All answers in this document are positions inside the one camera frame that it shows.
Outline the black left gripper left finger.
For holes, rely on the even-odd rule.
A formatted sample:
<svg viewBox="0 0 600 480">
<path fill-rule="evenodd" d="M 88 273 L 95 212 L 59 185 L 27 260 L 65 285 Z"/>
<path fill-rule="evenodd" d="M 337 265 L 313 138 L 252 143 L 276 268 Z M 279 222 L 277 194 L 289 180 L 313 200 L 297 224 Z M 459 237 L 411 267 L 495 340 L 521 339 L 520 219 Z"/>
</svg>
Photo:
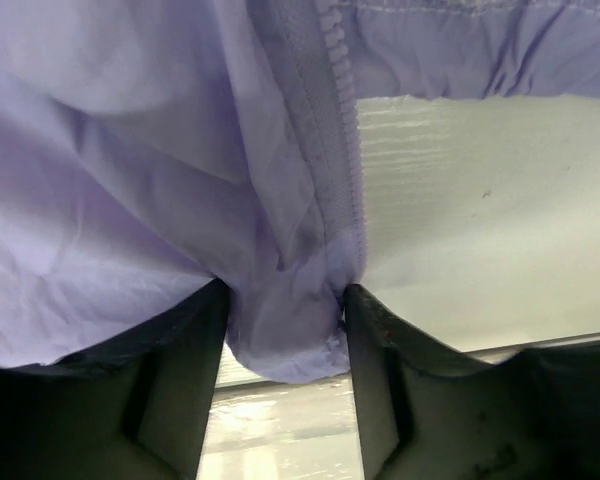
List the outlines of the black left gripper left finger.
<svg viewBox="0 0 600 480">
<path fill-rule="evenodd" d="M 0 369 L 0 479 L 193 479 L 230 307 L 215 280 L 50 366 Z"/>
</svg>

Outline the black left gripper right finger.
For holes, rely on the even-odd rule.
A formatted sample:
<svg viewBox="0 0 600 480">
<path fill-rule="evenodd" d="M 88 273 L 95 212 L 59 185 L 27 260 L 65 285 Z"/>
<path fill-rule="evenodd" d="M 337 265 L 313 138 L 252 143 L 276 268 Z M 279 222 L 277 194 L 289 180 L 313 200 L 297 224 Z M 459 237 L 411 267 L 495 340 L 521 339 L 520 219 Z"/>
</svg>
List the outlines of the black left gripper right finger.
<svg viewBox="0 0 600 480">
<path fill-rule="evenodd" d="M 491 364 L 344 294 L 368 479 L 600 479 L 600 342 Z"/>
</svg>

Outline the lavender zip jacket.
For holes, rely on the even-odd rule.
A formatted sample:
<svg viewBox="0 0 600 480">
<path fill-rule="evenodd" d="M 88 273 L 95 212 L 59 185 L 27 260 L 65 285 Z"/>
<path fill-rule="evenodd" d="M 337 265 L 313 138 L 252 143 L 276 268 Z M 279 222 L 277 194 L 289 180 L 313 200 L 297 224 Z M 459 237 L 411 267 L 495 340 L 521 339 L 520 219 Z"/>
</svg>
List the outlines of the lavender zip jacket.
<svg viewBox="0 0 600 480">
<path fill-rule="evenodd" d="M 0 368 L 215 279 L 288 383 L 357 282 L 464 351 L 600 334 L 600 1 L 0 1 Z"/>
</svg>

